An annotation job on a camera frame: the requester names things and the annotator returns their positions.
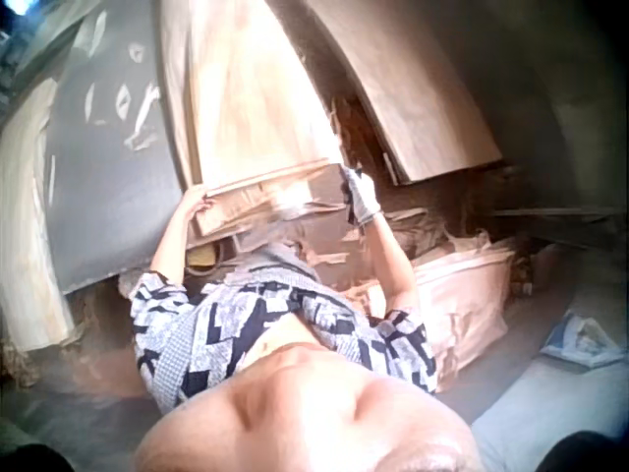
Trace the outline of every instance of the person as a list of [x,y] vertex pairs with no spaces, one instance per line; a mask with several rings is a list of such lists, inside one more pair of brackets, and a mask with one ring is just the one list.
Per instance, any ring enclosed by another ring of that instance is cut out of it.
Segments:
[[356,311],[280,244],[189,297],[187,229],[212,212],[206,189],[191,188],[132,303],[138,366],[165,413],[138,470],[480,470],[467,425],[431,396],[436,365],[412,266],[372,179],[342,169],[384,319]]

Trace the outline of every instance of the black and white shirt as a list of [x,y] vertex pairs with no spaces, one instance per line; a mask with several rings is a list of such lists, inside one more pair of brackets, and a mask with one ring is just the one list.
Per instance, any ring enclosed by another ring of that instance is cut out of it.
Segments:
[[234,272],[193,298],[163,275],[145,273],[131,310],[138,368],[162,411],[170,411],[237,373],[254,343],[289,313],[349,361],[436,389],[436,364],[418,313],[368,318],[315,276],[286,264]]

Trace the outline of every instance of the gloved hand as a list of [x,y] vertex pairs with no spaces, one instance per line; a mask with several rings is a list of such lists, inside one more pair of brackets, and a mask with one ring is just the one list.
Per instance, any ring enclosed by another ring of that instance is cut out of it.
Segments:
[[346,186],[344,192],[347,204],[350,205],[349,222],[358,226],[369,223],[381,212],[380,204],[375,197],[375,186],[372,178],[360,170],[342,166]]

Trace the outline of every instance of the plywood sheet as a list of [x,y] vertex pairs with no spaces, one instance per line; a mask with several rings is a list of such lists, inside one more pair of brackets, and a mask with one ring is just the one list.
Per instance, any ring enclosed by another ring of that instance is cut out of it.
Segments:
[[226,191],[340,162],[315,88],[266,3],[211,0],[189,7],[203,183]]
[[345,61],[406,184],[500,159],[413,0],[302,0]]
[[0,140],[0,311],[21,351],[59,343],[74,328],[57,286],[43,212],[45,134],[56,90],[52,79],[37,86]]

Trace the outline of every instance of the sleeve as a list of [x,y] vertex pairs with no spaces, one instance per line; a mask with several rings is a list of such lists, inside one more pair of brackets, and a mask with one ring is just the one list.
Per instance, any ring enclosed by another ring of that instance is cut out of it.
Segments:
[[419,309],[412,312],[391,310],[375,329],[388,348],[396,377],[434,393],[437,386],[436,361]]
[[180,317],[194,306],[183,285],[151,271],[138,281],[131,304],[138,369],[149,391],[159,357]]

